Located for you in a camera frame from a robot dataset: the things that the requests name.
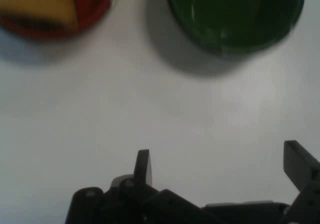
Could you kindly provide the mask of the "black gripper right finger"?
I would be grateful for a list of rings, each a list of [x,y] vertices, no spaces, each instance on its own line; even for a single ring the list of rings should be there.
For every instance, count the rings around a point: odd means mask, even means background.
[[[320,162],[295,140],[284,142],[283,169],[299,194],[286,211],[284,223],[319,223]]]

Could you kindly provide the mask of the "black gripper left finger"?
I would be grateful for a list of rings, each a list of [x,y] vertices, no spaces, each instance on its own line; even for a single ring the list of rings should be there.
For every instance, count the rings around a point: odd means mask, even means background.
[[[199,223],[199,208],[168,190],[151,186],[151,158],[140,150],[132,175],[120,176],[107,192],[77,191],[66,223]]]

